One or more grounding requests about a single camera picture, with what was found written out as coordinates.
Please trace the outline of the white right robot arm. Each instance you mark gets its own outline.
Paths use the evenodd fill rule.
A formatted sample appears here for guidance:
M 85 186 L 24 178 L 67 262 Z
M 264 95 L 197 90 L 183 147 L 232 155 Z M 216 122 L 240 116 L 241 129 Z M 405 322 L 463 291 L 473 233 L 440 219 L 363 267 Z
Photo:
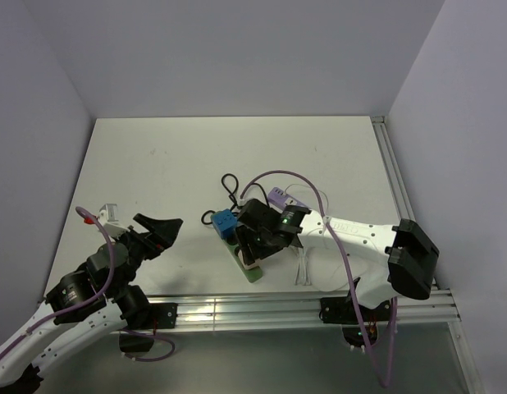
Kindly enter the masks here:
M 426 300 L 432 291 L 440 251 L 413 220 L 373 225 L 321 215 L 305 206 L 282 211 L 249 200 L 237 215 L 235 229 L 243 264 L 255 265 L 287 247 L 336 250 L 354 268 L 355 294 L 346 300 L 350 317 L 365 319 L 379 304 L 396 296 Z

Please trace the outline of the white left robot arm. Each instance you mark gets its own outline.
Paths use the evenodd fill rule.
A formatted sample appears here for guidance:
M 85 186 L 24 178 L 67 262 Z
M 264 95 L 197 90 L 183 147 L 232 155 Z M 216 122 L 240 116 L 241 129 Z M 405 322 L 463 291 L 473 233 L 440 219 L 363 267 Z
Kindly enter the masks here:
M 0 345 L 0 393 L 34 393 L 48 372 L 78 351 L 115 331 L 138 332 L 151 319 L 152 306 L 135 285 L 142 262 L 172 247 L 183 221 L 134 220 L 144 228 L 122 227 L 104 206 L 93 215 L 76 212 L 94 224 L 105 242 L 75 271 L 63 276 L 29 320 Z

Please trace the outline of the pink cube socket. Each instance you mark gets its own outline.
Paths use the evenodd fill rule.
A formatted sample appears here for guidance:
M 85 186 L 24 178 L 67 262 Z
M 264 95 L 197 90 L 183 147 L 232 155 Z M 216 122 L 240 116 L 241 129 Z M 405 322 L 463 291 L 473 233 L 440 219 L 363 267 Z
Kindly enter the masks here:
M 259 262 L 255 259 L 250 259 L 250 258 L 247 258 L 247 257 L 241 257 L 240 258 L 241 260 L 241 264 L 242 264 L 242 268 L 245 270 L 245 271 L 252 271 L 252 270 L 260 270 L 260 266 L 259 266 Z

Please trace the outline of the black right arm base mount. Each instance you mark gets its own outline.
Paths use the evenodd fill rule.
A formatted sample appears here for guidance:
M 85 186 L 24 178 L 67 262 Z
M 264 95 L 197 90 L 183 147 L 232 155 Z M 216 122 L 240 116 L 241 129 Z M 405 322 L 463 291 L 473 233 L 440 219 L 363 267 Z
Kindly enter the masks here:
M 387 322 L 390 326 L 392 316 L 392 304 L 389 300 L 382 302 L 375 309 L 360 306 L 363 325 L 368 335 L 368 340 L 373 346 L 380 340 L 378 324 Z M 351 350 L 359 348 L 365 350 L 363 330 L 359 326 L 354 304 L 350 296 L 323 297 L 320 299 L 320 311 L 318 317 L 325 324 L 341 326 L 345 341 Z

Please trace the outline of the green power strip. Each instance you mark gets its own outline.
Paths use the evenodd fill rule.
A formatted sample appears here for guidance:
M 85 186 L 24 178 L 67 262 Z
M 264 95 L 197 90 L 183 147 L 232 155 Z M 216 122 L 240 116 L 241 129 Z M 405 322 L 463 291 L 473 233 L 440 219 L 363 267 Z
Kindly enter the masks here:
M 234 236 L 230 236 L 224 240 L 229 253 L 234 259 L 236 265 L 240 271 L 244 274 L 246 280 L 249 283 L 258 282 L 263 277 L 263 271 L 259 266 L 253 266 L 252 268 L 246 268 L 243 264 L 243 255 L 237 239 Z

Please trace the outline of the blue cube socket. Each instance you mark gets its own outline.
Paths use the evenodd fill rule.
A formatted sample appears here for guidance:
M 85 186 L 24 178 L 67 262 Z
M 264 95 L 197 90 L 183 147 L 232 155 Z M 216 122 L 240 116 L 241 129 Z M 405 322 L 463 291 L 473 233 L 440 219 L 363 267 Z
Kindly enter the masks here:
M 211 223 L 222 240 L 228 238 L 237 226 L 236 216 L 229 209 L 215 212 L 211 216 Z

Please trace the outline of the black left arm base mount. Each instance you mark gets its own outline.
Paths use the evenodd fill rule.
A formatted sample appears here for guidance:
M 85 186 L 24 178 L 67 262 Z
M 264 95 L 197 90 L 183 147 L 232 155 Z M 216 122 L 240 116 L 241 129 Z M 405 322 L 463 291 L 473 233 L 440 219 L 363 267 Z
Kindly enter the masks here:
M 144 360 L 144 356 L 163 338 L 170 345 L 170 350 L 167 353 L 170 355 L 175 350 L 175 346 L 159 331 L 173 329 L 176 326 L 177 310 L 177 303 L 151 304 L 143 319 L 136 323 L 129 323 L 120 332 L 118 345 L 121 353 L 129 358 L 135 357 Z

